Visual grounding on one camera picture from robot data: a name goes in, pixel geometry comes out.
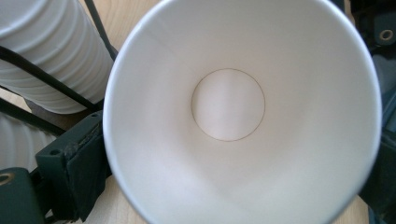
black bracket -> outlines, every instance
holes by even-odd
[[[1,223],[85,220],[111,175],[102,112],[89,115],[36,154],[38,168],[0,172]],[[51,210],[52,216],[45,218]]]

paper cup stack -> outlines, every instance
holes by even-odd
[[[78,0],[3,0],[0,46],[19,53],[92,103],[105,96],[113,62]],[[50,112],[72,114],[85,109],[1,60],[0,85]]]
[[[55,140],[55,136],[0,113],[0,170],[23,167],[33,171],[35,154]]]

white paper cup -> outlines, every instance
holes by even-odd
[[[4,37],[0,44],[26,57],[92,103],[99,102],[104,98],[112,60],[79,2],[37,4],[40,13],[25,16],[27,12],[21,9],[14,20],[24,22],[11,31],[0,30],[0,36]],[[6,6],[11,10],[14,5]],[[10,63],[0,62],[0,85],[54,113],[70,114],[85,109]]]
[[[329,223],[381,134],[374,65],[330,1],[161,1],[112,69],[106,152],[148,223]]]

stacked paper cups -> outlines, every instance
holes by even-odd
[[[2,113],[0,130],[0,170],[23,167],[33,171],[35,154],[56,138]]]
[[[78,0],[2,0],[0,46],[19,53],[92,103],[105,96],[113,62]],[[50,112],[72,114],[85,109],[1,60],[0,85]]]

wooden surface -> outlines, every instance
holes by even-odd
[[[120,49],[136,23],[150,8],[158,3],[158,0],[95,0],[94,2],[105,25],[110,42],[116,49]],[[0,96],[29,111],[21,97],[3,90],[0,90]],[[115,179],[110,177],[106,182],[105,192],[99,197],[85,223],[144,224],[146,222],[127,203]],[[368,224],[367,206],[359,197],[356,197],[334,223]]]

